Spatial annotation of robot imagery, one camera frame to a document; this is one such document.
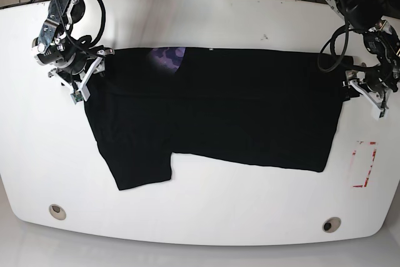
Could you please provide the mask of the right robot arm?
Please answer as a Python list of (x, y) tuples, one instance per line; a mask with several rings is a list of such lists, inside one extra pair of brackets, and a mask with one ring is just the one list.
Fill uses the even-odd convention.
[(95, 38), (90, 35), (78, 39), (72, 37), (73, 26), (84, 16), (84, 0), (51, 0), (47, 18), (40, 33), (32, 42), (32, 53), (38, 64), (52, 65), (50, 78), (57, 79), (68, 88), (72, 100), (87, 101), (87, 87), (93, 74), (105, 71), (105, 57), (115, 51), (98, 42), (106, 25), (106, 9), (103, 0), (96, 0), (101, 10), (101, 23)]

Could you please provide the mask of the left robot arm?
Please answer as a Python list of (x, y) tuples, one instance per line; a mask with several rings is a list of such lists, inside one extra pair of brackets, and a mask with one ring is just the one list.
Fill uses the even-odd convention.
[[(345, 85), (362, 94), (372, 105), (376, 119), (385, 117), (390, 93), (398, 91), (399, 36), (389, 21), (383, 19), (384, 3), (399, 9), (399, 0), (325, 0), (344, 21), (324, 45), (334, 60), (320, 71), (330, 73), (337, 68), (345, 71)], [(379, 63), (365, 67), (345, 63), (344, 57), (350, 33), (360, 34), (366, 50), (377, 57)]]

